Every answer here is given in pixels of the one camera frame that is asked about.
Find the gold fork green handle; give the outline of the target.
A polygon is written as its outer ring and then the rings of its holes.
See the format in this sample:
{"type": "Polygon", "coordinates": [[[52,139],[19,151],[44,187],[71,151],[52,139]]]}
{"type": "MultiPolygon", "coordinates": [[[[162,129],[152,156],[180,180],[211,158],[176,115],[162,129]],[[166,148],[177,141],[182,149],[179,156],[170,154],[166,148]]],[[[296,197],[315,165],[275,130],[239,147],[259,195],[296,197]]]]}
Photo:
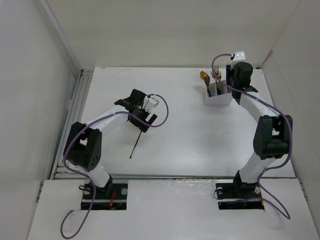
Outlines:
{"type": "Polygon", "coordinates": [[[221,79],[221,73],[220,73],[219,70],[215,70],[214,72],[211,71],[211,75],[215,80],[215,87],[216,87],[217,95],[221,95],[222,91],[221,91],[221,88],[220,88],[220,82],[217,80],[217,79],[221,79]]]}

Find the gold round spoon green handle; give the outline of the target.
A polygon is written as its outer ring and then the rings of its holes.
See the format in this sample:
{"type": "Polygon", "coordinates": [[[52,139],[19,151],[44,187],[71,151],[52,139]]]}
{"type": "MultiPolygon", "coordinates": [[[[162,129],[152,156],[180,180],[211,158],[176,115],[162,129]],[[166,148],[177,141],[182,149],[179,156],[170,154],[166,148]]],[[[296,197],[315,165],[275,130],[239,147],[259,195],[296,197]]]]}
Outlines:
{"type": "Polygon", "coordinates": [[[208,95],[209,98],[211,98],[213,95],[212,95],[212,92],[210,90],[210,77],[208,75],[206,75],[204,77],[204,83],[206,85],[207,95],[208,95]]]}

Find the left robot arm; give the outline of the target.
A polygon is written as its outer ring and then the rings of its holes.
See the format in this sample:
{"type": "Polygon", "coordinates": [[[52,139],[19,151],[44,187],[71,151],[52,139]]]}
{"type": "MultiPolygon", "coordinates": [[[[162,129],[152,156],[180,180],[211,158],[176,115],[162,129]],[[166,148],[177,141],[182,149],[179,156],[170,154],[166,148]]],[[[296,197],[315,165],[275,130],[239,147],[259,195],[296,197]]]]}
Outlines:
{"type": "Polygon", "coordinates": [[[82,169],[83,175],[95,184],[94,192],[100,198],[109,197],[111,176],[100,164],[103,136],[126,122],[145,133],[157,119],[151,112],[158,104],[156,98],[133,89],[129,97],[117,100],[99,117],[86,123],[73,123],[63,152],[63,163],[69,162],[82,169]]]}

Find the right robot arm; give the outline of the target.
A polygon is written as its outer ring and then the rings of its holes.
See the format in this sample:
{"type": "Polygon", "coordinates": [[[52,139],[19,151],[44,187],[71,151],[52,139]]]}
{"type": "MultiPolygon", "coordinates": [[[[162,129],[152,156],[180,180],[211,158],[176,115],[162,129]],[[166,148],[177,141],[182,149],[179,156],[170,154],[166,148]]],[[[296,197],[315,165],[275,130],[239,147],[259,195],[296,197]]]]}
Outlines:
{"type": "Polygon", "coordinates": [[[252,116],[257,123],[253,137],[253,154],[240,169],[232,183],[232,193],[246,198],[258,187],[258,179],[276,159],[289,154],[290,129],[293,120],[281,114],[262,100],[259,91],[251,85],[253,67],[247,62],[238,62],[226,67],[226,84],[234,100],[252,116]]]}

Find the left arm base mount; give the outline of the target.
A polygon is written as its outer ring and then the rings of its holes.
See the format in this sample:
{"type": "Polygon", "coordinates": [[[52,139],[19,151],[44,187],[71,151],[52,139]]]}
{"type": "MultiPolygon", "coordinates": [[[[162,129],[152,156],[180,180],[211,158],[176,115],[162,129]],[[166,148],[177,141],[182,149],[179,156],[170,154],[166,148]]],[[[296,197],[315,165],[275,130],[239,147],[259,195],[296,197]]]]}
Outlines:
{"type": "Polygon", "coordinates": [[[128,184],[114,183],[110,178],[105,187],[94,187],[87,181],[78,187],[82,191],[81,210],[88,210],[93,200],[91,210],[117,211],[127,209],[128,184]]]}

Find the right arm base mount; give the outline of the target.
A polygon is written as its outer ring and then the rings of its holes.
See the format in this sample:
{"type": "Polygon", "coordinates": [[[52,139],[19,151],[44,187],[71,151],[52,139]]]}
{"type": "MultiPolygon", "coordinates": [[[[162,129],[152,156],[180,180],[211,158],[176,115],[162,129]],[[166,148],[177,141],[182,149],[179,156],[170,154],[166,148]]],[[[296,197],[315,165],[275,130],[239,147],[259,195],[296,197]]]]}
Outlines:
{"type": "Polygon", "coordinates": [[[215,184],[215,198],[219,210],[264,210],[261,191],[257,185],[249,187],[236,186],[231,182],[215,184]]]}

